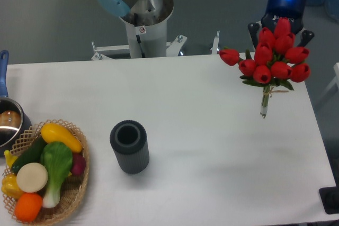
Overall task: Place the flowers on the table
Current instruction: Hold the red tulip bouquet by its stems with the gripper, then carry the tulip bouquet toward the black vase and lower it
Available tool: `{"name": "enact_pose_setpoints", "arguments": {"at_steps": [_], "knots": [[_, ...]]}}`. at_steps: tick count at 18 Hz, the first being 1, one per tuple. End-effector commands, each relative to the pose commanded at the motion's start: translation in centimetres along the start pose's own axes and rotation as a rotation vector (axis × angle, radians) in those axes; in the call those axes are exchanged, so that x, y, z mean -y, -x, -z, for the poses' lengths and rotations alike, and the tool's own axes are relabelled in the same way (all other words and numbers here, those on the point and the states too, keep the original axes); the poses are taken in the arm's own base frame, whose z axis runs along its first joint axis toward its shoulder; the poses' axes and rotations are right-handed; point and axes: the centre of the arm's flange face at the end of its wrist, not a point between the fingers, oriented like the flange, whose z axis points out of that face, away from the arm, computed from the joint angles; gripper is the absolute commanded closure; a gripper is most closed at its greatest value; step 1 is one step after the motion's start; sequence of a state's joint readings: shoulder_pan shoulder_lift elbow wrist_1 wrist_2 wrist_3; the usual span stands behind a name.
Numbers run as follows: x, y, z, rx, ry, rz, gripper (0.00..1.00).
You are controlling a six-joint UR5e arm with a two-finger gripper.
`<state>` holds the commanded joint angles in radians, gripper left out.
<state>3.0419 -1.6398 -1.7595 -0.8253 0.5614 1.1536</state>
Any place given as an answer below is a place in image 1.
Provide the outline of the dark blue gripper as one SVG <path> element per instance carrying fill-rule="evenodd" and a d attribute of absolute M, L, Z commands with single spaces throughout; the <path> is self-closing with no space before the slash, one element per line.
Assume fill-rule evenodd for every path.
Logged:
<path fill-rule="evenodd" d="M 303 27 L 302 17 L 306 6 L 306 0 L 268 0 L 266 11 L 260 22 L 252 22 L 247 25 L 247 29 L 254 49 L 258 45 L 258 31 L 262 25 L 274 31 L 279 18 L 286 17 L 291 25 L 292 33 L 299 33 Z M 305 47 L 315 34 L 310 30 L 302 30 L 301 40 L 298 47 Z"/>

